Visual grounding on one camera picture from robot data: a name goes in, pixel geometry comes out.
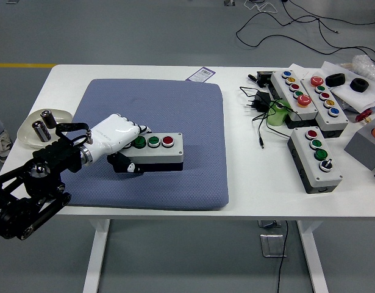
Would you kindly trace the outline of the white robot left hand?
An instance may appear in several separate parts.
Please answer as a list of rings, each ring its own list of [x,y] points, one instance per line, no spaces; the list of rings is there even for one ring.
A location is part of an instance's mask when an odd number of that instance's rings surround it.
[[[116,173],[141,174],[144,171],[120,151],[140,134],[150,132],[146,125],[138,125],[119,114],[112,114],[91,128],[91,141],[80,148],[82,164],[91,165],[105,156]]]

